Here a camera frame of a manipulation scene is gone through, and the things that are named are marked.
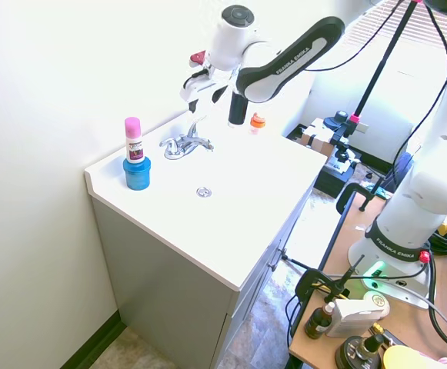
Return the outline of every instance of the bathroom sink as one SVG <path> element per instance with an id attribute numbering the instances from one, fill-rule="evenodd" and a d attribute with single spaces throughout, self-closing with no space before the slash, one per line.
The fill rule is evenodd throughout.
<path id="1" fill-rule="evenodd" d="M 199 136 L 215 149 L 168 160 L 159 142 L 188 123 L 183 115 L 145 136 L 147 189 L 127 188 L 122 148 L 85 170 L 88 192 L 237 291 L 326 157 L 286 138 L 201 122 Z"/>

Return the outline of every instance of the tile floor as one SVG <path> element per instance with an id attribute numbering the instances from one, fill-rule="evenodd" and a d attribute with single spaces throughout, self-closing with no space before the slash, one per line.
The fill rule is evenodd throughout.
<path id="1" fill-rule="evenodd" d="M 365 173 L 365 167 L 359 165 L 351 181 L 361 181 Z M 333 198 L 314 189 L 287 244 L 290 258 L 311 267 L 319 265 L 339 220 L 334 203 Z M 294 294 L 301 275 L 302 270 L 293 264 L 279 263 L 218 369 L 279 369 L 285 366 L 288 360 L 285 305 Z M 92 369 L 176 368 L 129 328 L 92 365 Z"/>

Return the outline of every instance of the sink drain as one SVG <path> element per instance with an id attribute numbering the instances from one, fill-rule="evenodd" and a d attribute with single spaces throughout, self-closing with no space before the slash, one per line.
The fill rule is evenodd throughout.
<path id="1" fill-rule="evenodd" d="M 206 188 L 206 187 L 198 188 L 198 190 L 195 193 L 198 194 L 198 196 L 200 198 L 208 198 L 209 196 L 212 195 L 211 190 L 209 188 Z"/>

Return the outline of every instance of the vanity cabinet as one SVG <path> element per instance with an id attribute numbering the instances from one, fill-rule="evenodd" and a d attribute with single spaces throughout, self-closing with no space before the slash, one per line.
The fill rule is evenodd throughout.
<path id="1" fill-rule="evenodd" d="M 217 368 L 279 263 L 311 190 L 312 186 L 275 240 L 264 247 L 238 291 L 93 199 L 122 321 L 181 369 Z"/>

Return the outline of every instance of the chrome faucet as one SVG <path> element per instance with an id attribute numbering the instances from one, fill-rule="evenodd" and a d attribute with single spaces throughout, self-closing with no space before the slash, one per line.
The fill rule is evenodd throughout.
<path id="1" fill-rule="evenodd" d="M 165 157 L 170 160 L 180 159 L 186 155 L 189 155 L 198 146 L 204 147 L 206 150 L 215 148 L 210 140 L 206 138 L 198 137 L 198 131 L 196 124 L 199 120 L 192 123 L 191 128 L 188 130 L 187 135 L 180 134 L 178 138 L 167 138 L 160 142 L 161 146 L 167 146 L 165 149 Z"/>

